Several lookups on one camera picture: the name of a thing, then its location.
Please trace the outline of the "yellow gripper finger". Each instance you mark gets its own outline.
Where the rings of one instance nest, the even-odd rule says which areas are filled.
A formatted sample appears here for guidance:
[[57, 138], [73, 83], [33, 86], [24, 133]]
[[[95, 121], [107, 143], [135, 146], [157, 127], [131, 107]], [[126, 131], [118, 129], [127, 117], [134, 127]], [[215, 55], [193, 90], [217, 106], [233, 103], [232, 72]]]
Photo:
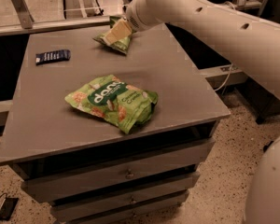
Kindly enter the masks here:
[[103, 37], [104, 42], [110, 46], [113, 43], [133, 33], [133, 29], [124, 19], [119, 19]]

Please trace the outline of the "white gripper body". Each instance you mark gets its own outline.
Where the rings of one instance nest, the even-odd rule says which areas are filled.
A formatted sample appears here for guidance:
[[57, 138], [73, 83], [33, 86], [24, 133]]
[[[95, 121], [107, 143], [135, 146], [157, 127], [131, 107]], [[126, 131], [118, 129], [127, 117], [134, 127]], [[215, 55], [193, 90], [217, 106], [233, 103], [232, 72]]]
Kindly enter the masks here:
[[126, 10], [126, 19], [136, 32], [149, 30], [159, 24], [147, 5], [147, 0], [132, 0]]

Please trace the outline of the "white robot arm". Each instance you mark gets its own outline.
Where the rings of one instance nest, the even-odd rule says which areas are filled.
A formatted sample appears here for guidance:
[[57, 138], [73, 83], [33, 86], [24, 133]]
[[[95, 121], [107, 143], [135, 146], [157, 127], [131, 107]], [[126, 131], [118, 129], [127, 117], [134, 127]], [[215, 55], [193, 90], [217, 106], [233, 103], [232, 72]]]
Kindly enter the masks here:
[[[280, 24], [207, 0], [132, 0], [104, 42], [163, 22], [193, 34], [280, 100]], [[254, 173], [243, 224], [280, 224], [280, 136]]]

